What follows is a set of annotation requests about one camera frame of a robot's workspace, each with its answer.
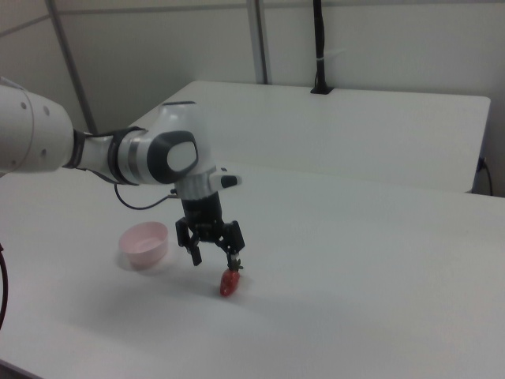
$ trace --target wall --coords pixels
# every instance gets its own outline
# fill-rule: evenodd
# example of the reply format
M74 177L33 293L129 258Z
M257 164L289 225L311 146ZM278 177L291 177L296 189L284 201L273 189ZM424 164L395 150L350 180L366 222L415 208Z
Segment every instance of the wall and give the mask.
M0 75L60 103L87 130L44 1L0 0Z
M56 1L99 131L194 80L256 83L245 0Z
M327 61L328 84L491 98L482 154L488 158L495 193L505 196L505 4L339 6L353 3L377 2L330 2L323 9L326 51L342 49ZM313 85L311 5L265 0L273 84ZM484 172L476 189L488 193Z

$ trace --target white table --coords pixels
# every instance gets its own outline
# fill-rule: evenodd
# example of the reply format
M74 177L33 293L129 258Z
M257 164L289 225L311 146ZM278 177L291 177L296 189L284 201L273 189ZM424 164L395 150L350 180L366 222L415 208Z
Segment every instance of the white table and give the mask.
M454 378L505 372L505 202L231 164L224 218L246 247L220 298L224 254L174 248L134 272L121 233L182 216L124 208L92 174L0 180L10 301L0 359L45 379ZM147 204L166 188L125 188Z
M220 159L457 193L472 189L490 102L202 81L169 99L182 100L203 108Z

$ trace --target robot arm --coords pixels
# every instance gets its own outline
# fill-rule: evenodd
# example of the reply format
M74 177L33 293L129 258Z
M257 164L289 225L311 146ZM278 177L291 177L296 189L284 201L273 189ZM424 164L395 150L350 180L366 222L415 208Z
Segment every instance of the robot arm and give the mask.
M90 170L115 184L174 184L185 217L178 241L201 262L198 242L226 252L240 268L244 247L236 221L224 223L218 191L241 184L237 175L216 170L194 102L164 103L149 129L132 127L91 135L76 131L60 105L19 88L0 85L0 176L10 172Z

